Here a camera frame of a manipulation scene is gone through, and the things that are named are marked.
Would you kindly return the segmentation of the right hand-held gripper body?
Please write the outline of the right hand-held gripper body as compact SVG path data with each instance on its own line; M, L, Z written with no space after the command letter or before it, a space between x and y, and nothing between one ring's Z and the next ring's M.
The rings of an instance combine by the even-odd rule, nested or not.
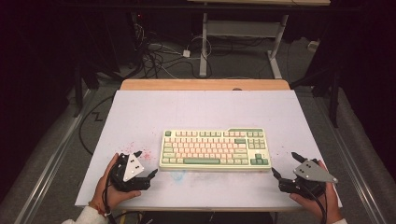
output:
M283 178L277 174L278 187L282 192L296 193L304 198L318 198L325 193L327 183L338 182L316 160L302 162L293 172L296 174L295 179Z

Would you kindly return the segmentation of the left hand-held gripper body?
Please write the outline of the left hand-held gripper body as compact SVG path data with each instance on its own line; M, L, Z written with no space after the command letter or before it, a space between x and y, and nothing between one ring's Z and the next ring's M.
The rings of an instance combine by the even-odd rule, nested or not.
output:
M121 153L110 170L110 182L116 190L122 192L147 190L151 180L138 176L144 170L145 168L134 154Z

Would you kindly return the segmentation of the green and cream keyboard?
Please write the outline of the green and cream keyboard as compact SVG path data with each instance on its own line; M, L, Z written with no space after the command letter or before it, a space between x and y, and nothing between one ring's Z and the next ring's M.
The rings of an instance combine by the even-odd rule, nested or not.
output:
M269 171L264 129L166 130L159 165L171 170Z

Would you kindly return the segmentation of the person's left hand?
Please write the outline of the person's left hand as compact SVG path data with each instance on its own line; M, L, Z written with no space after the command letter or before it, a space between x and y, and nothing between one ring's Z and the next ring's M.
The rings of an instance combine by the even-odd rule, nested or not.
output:
M95 188L95 193L89 202L89 206L97 209L101 215L105 212L116 208L120 203L131 200L132 198L141 195L139 190L133 190L130 192L117 191L113 186L109 186L107 183L107 178L110 173L111 168L114 166L118 160L119 154L116 153L111 161L109 162L103 176L99 179L97 186Z

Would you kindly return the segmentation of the person's right hand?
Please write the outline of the person's right hand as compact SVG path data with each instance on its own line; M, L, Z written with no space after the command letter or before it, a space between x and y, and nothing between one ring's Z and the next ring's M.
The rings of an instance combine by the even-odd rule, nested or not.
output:
M291 193L290 198L301 205L305 210L312 213L318 221L322 221L322 211L326 212L326 224L333 224L343 219L333 183L326 183L325 194L318 197L317 201L308 200L296 193Z

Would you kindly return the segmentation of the black metal stand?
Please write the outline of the black metal stand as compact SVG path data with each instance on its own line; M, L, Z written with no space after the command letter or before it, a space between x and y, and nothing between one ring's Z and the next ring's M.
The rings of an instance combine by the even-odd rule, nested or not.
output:
M304 77L291 82L290 88L293 90L300 86L312 86L315 97L328 95L330 98L328 116L332 126L337 128L339 82L340 67L336 63L330 63L316 72L306 73Z
M93 63L86 61L77 63L74 69L74 80L76 100L76 111L74 116L77 117L83 107L82 83L85 83L90 90L97 90L99 88L99 81L96 77Z

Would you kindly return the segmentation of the wooden table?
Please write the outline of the wooden table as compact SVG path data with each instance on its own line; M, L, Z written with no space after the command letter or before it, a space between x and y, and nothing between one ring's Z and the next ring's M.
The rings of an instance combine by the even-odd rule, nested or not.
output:
M287 91L283 79L127 79L121 91Z

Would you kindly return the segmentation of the metal floor rail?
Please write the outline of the metal floor rail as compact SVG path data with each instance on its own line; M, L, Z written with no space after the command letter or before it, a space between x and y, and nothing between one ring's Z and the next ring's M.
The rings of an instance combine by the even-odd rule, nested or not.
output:
M17 216L14 224L31 224L35 214L44 200L50 185L56 176L59 167L61 166L64 156L76 135L78 126L81 124L84 114L87 112L90 103L92 102L96 90L87 90L83 96L83 106L79 112L71 119L69 126L61 139L59 145L55 148L52 155L49 157L42 174L38 178L32 192L26 200L23 208Z
M329 100L317 98L332 144L320 145L326 165L340 179L336 185L349 224L391 224L392 209L384 196L392 180L378 158L344 94L339 96L336 124L330 121Z

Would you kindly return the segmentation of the white metal desk frame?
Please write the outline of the white metal desk frame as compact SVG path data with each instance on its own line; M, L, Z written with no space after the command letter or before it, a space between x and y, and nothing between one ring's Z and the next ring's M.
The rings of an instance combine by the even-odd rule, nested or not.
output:
M189 0L198 3L202 7L230 5L248 5L249 7L327 7L331 0ZM281 73L276 61L277 50L281 38L286 29L289 13L282 13L280 21L258 22L258 21L230 21L210 20L207 13L203 14L200 70L199 77L208 77L208 56L212 46L208 41L209 35L213 36L239 36L239 37L271 37L275 40L274 46L267 51L267 59L275 79L281 79Z

